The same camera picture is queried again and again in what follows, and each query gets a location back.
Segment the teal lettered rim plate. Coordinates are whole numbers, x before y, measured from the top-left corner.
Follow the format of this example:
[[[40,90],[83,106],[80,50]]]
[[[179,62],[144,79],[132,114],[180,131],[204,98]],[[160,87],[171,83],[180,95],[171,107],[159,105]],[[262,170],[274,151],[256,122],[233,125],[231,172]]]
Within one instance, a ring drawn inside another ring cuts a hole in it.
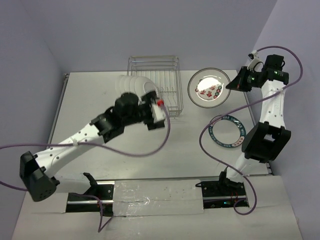
[[[243,123],[232,115],[225,115],[212,123],[208,133],[217,145],[228,149],[239,147],[247,135]]]
[[[147,77],[138,76],[134,83],[135,94],[141,98],[149,92],[155,91],[156,96],[159,97],[159,91],[157,86]]]

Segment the red character plate green rim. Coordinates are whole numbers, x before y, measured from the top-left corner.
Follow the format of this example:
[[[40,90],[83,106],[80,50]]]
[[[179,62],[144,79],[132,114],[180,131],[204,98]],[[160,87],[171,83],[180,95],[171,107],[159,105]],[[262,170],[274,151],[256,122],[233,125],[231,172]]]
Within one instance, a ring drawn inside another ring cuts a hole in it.
[[[218,68],[204,68],[197,71],[189,80],[187,94],[193,104],[201,108],[215,108],[222,105],[230,96],[226,88],[230,83],[228,75]]]

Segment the green red rimmed plate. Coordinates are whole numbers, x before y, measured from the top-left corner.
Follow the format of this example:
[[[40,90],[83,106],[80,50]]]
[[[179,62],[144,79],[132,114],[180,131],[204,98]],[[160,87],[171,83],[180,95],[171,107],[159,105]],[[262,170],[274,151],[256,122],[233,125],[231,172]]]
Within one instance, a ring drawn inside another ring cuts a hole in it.
[[[136,93],[135,84],[139,77],[138,76],[130,76],[130,80],[128,82],[128,91],[131,93]]]
[[[129,75],[123,75],[121,77],[121,83],[120,83],[120,92],[123,93],[127,93],[127,92],[131,92],[130,89],[130,82],[131,82],[132,77]]]
[[[114,81],[114,87],[117,97],[120,97],[123,94],[123,77],[125,77],[125,75],[119,75]]]

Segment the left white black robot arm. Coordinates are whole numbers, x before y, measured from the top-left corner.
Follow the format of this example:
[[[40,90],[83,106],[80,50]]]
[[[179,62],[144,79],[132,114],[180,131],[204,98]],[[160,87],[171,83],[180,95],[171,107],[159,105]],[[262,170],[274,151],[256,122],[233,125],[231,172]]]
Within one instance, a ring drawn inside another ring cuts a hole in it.
[[[140,123],[150,131],[169,126],[168,111],[155,91],[142,97],[125,92],[113,106],[61,143],[37,153],[22,154],[19,176],[32,200],[40,202],[49,198],[60,184],[55,174],[71,161],[94,147],[104,147],[123,134],[125,127]]]

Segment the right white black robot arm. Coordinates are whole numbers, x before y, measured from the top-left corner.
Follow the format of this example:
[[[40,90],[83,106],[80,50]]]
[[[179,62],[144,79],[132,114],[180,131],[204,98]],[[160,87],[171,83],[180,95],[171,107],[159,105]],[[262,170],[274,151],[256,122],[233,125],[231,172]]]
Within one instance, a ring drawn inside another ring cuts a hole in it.
[[[286,129],[283,117],[283,88],[289,83],[289,74],[283,71],[284,57],[268,55],[261,71],[255,71],[260,59],[256,53],[249,56],[249,65],[242,66],[226,88],[240,92],[260,88],[264,101],[259,122],[246,134],[235,166],[227,167],[219,175],[217,190],[224,196],[239,188],[244,177],[253,169],[274,161],[291,138],[291,131]]]

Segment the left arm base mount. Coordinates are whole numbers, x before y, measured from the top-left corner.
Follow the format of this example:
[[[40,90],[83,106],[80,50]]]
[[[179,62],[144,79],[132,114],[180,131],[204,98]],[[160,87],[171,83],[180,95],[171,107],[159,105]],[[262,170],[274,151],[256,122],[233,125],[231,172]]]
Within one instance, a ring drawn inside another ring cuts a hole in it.
[[[100,212],[100,205],[95,198],[83,196],[90,195],[101,200],[102,215],[112,217],[115,183],[113,181],[99,182],[88,172],[84,172],[83,175],[88,179],[90,187],[81,196],[69,193],[65,211],[67,213]]]

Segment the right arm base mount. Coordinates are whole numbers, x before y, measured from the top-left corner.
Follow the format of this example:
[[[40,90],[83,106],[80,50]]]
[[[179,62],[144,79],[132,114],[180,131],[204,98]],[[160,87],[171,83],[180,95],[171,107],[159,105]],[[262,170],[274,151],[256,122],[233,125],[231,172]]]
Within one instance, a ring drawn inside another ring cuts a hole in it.
[[[244,184],[234,188],[220,184],[217,180],[201,181],[195,185],[201,189],[204,209],[249,207]]]

